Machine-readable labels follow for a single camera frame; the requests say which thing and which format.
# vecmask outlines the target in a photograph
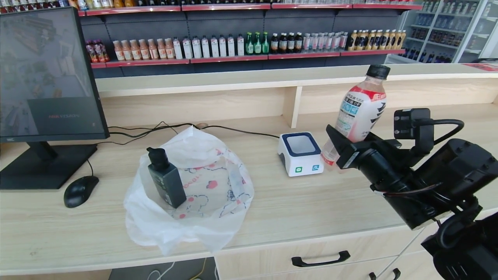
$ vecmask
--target white plastic bag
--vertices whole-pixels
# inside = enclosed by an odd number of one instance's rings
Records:
[[[187,200],[177,209],[163,201],[142,155],[124,198],[128,235],[139,245],[159,246],[165,256],[182,241],[219,251],[241,227],[254,196],[249,172],[221,140],[193,127],[161,148],[178,168]]]

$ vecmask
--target black bottle cap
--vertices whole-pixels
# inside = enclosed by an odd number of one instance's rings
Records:
[[[147,148],[147,152],[149,152],[150,163],[155,170],[164,170],[169,167],[168,156],[166,155],[166,151],[163,148]]]
[[[367,71],[367,76],[376,78],[376,79],[382,79],[385,80],[387,79],[387,76],[389,75],[389,72],[391,71],[391,68],[382,65],[382,64],[373,64],[370,65],[368,71]]]

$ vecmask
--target monitor stand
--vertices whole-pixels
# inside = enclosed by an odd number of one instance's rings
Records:
[[[97,150],[96,144],[27,144],[29,149],[0,171],[0,189],[59,189]]]

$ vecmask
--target robotic arm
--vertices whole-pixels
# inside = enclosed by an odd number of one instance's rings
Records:
[[[457,127],[434,140],[439,124]],[[361,171],[412,230],[454,213],[422,243],[445,280],[498,280],[498,213],[474,221],[483,209],[474,193],[498,177],[497,160],[476,144],[451,139],[412,169],[463,126],[459,120],[433,120],[429,109],[420,108],[394,112],[392,140],[370,133],[352,143],[330,125],[327,134],[340,155],[338,167]],[[400,149],[397,139],[415,140],[415,146]]]

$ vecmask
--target green bottle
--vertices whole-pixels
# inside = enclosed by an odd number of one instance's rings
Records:
[[[254,41],[254,53],[261,54],[261,40],[259,38],[259,32],[256,32],[256,40]]]
[[[248,32],[248,38],[246,40],[246,54],[251,55],[254,53],[254,45],[252,44],[252,33]]]
[[[263,32],[263,54],[268,54],[270,52],[270,45],[268,44],[268,32]]]

